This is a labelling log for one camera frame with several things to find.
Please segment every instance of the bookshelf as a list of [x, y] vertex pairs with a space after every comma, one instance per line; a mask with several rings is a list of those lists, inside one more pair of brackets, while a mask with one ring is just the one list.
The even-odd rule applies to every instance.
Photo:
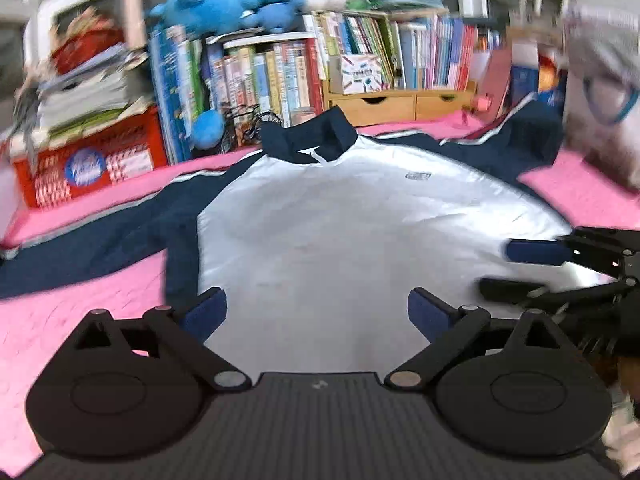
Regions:
[[324, 109], [337, 106], [353, 126], [429, 121], [470, 107], [476, 84], [469, 82], [465, 91], [383, 90], [367, 94], [333, 94], [327, 81], [322, 82]]

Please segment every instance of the blue bag handle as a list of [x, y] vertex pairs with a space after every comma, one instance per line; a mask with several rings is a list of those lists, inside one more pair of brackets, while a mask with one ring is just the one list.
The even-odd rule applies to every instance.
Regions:
[[593, 97], [591, 95], [592, 85], [593, 81], [591, 80], [591, 78], [586, 77], [582, 80], [582, 90], [584, 91], [584, 96], [587, 99], [589, 110], [596, 118], [596, 120], [604, 126], [615, 126], [616, 124], [620, 124], [622, 121], [624, 121], [626, 119], [626, 116], [629, 115], [629, 112], [634, 109], [634, 107], [638, 103], [638, 98], [640, 97], [640, 91], [638, 91], [637, 88], [633, 86], [629, 87], [626, 104], [622, 107], [622, 110], [620, 110], [619, 113], [613, 118], [606, 117], [593, 101]]

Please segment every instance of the pink tablecloth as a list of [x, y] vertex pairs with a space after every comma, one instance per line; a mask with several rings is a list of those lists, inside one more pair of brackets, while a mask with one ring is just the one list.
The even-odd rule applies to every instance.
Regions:
[[[427, 123], [386, 124], [363, 128], [375, 135], [421, 128], [437, 138], [461, 137], [481, 126], [468, 124], [460, 113]], [[84, 218], [131, 198], [165, 186], [175, 175], [233, 164], [244, 153], [203, 158], [155, 171], [49, 212], [30, 212], [5, 240], [25, 239]], [[635, 228], [640, 226], [636, 197], [610, 183], [582, 163], [579, 156], [561, 152], [551, 168], [534, 170], [522, 181], [545, 196], [574, 224]], [[59, 290], [0, 301], [0, 469], [19, 474], [40, 455], [24, 416], [29, 387], [56, 348], [92, 308], [108, 308], [116, 318], [137, 317], [162, 303], [164, 254], [156, 254], [128, 269]]]

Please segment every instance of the label on basket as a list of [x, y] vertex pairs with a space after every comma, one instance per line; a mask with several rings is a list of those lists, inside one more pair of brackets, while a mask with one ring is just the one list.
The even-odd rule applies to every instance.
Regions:
[[97, 182], [107, 165], [101, 153], [83, 148], [71, 155], [65, 164], [65, 177], [72, 186], [84, 187]]

